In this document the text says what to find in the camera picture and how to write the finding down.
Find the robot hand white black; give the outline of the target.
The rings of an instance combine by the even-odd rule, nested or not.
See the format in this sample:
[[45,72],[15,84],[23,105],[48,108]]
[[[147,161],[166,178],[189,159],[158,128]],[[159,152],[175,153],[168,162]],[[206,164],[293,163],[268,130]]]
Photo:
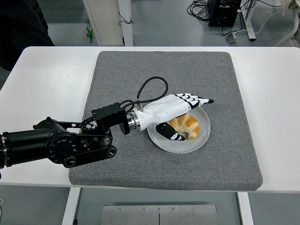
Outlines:
[[186,133],[189,140],[197,137],[200,127],[196,118],[188,112],[202,106],[211,104],[214,100],[203,99],[189,94],[171,94],[147,104],[142,111],[133,109],[138,118],[139,130],[146,129],[155,124],[156,131],[169,140],[183,141],[180,133]]

